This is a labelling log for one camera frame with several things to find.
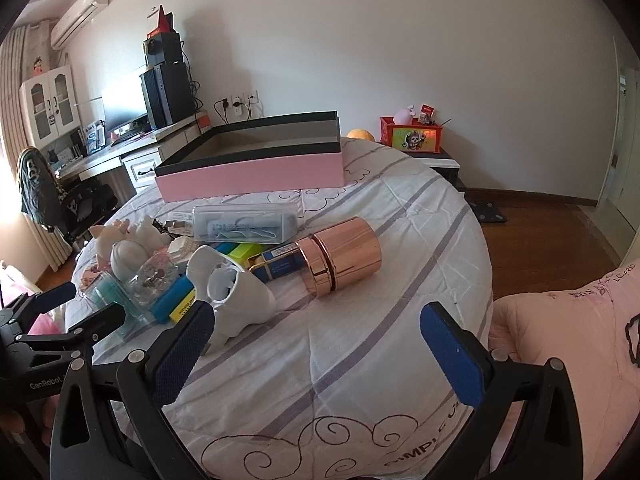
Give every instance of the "silver screw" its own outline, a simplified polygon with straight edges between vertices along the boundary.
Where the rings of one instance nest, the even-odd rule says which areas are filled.
[[[134,350],[129,354],[129,361],[132,363],[139,363],[142,359],[145,358],[145,351],[143,350]]]
[[[552,357],[549,360],[549,364],[551,365],[551,367],[554,370],[557,370],[557,371],[560,371],[560,370],[562,370],[564,368],[564,363],[560,359],[558,359],[557,357]]]
[[[84,359],[74,359],[71,361],[71,369],[78,371],[80,368],[84,366]]]
[[[507,354],[504,348],[496,348],[495,350],[491,350],[491,357],[494,358],[494,361],[503,363],[509,358],[509,354]]]

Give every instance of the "clear plastic case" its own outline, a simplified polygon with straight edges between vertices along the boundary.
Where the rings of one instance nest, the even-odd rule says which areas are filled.
[[[199,242],[281,244],[297,232],[296,204],[221,204],[193,208],[193,237]]]

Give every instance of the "finger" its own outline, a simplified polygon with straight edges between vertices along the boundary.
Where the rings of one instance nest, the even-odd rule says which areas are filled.
[[[45,428],[53,428],[53,420],[56,418],[56,408],[58,407],[59,395],[48,397],[42,405],[42,423]]]
[[[14,410],[0,408],[0,428],[13,433],[24,433],[24,421]]]
[[[51,447],[51,429],[45,428],[42,430],[42,441],[45,446]]]

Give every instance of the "copper metallic canister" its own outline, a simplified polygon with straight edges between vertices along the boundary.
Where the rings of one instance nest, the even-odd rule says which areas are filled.
[[[318,298],[372,275],[382,265],[376,234],[354,217],[298,241],[306,288]]]

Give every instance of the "red storage box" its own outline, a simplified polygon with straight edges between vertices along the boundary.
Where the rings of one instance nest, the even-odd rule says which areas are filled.
[[[411,126],[394,124],[393,117],[380,117],[380,143],[401,152],[440,153],[442,126],[425,126],[418,119]]]

